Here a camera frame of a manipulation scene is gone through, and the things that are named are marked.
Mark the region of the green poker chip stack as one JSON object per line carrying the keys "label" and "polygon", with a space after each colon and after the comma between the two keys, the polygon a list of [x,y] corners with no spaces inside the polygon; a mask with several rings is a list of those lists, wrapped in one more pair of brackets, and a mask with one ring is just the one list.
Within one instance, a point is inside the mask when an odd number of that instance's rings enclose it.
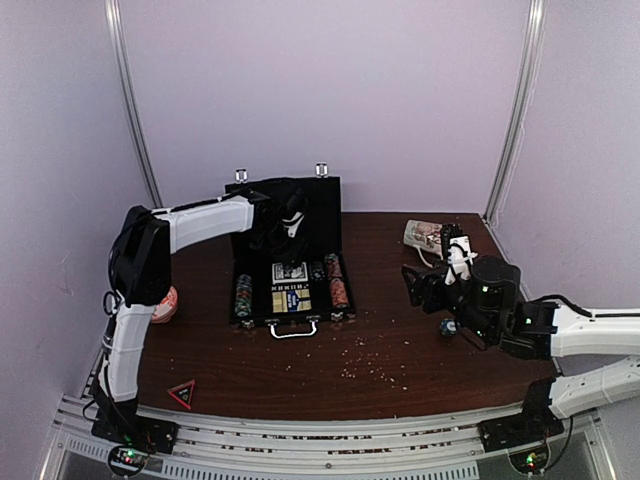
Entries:
{"label": "green poker chip stack", "polygon": [[459,332],[458,322],[453,318],[446,318],[440,322],[440,334],[445,338],[454,337]]}

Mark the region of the blue white playing card box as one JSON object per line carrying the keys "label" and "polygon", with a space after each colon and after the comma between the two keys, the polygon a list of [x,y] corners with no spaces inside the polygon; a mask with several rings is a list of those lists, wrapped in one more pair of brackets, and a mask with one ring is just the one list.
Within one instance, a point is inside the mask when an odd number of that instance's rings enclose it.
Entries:
{"label": "blue white playing card box", "polygon": [[304,283],[309,280],[306,262],[298,265],[273,263],[271,267],[272,282],[274,284]]}

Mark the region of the dark poker chip stack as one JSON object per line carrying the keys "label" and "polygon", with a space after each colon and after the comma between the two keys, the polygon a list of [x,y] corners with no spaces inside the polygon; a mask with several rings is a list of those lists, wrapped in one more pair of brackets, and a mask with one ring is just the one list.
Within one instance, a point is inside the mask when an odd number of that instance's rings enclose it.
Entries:
{"label": "dark poker chip stack", "polygon": [[310,280],[320,282],[325,279],[324,265],[322,262],[314,261],[310,264]]}

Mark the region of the red black poker chip stack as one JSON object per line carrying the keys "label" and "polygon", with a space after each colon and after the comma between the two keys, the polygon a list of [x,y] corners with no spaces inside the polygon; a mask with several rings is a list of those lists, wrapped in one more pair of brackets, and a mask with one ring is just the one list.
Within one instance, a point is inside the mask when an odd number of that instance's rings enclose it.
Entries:
{"label": "red black poker chip stack", "polygon": [[324,264],[333,307],[347,308],[349,298],[338,255],[335,253],[327,254],[324,258]]}

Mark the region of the red triangle marker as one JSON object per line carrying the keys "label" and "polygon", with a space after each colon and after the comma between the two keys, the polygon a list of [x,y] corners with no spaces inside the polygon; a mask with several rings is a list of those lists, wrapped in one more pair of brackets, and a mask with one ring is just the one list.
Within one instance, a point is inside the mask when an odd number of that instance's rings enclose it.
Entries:
{"label": "red triangle marker", "polygon": [[167,393],[187,410],[192,409],[192,400],[196,381],[194,379],[170,388]]}

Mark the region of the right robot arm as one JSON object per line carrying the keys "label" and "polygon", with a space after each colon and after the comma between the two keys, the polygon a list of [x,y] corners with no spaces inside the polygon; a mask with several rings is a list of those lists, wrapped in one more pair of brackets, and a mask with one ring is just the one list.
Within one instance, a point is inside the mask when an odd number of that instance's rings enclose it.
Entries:
{"label": "right robot arm", "polygon": [[502,259],[451,260],[436,269],[403,266],[410,302],[427,314],[447,311],[450,332],[467,329],[481,350],[497,347],[522,360],[618,355],[620,361],[573,376],[533,382],[520,412],[485,420],[485,451],[541,442],[563,433],[577,413],[639,394],[639,314],[587,310],[559,294],[523,302],[520,269]]}

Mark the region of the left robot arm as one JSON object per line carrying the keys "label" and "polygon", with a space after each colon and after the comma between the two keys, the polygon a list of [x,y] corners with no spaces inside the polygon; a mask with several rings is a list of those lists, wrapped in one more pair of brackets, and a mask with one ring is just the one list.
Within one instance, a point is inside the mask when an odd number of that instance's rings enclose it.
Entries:
{"label": "left robot arm", "polygon": [[178,426],[138,415],[138,370],[157,305],[172,284],[173,254],[226,234],[249,232],[253,249],[266,248],[282,262],[302,256],[297,230],[307,200],[292,187],[276,196],[249,187],[210,200],[149,210],[131,208],[107,264],[109,317],[92,394],[98,407],[94,436],[147,454],[170,453]]}

